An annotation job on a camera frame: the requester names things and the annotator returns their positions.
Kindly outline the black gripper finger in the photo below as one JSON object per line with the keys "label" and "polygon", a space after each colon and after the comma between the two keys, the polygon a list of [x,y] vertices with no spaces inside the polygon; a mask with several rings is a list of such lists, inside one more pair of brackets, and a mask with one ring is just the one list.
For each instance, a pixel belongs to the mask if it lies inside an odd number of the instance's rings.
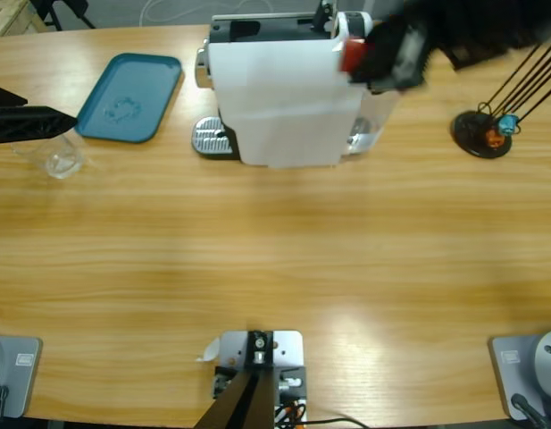
{"label": "black gripper finger", "polygon": [[0,88],[0,107],[19,107],[28,103],[24,97],[18,96],[6,89]]}
{"label": "black gripper finger", "polygon": [[75,117],[47,106],[0,107],[0,144],[52,139],[77,123]]}

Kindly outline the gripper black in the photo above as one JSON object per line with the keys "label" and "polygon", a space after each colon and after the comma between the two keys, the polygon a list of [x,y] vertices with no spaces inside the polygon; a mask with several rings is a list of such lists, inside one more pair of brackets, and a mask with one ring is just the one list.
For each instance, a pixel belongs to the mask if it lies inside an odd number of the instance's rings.
{"label": "gripper black", "polygon": [[367,72],[349,83],[404,91],[423,84],[435,51],[461,70],[542,41],[541,1],[404,1],[369,33]]}

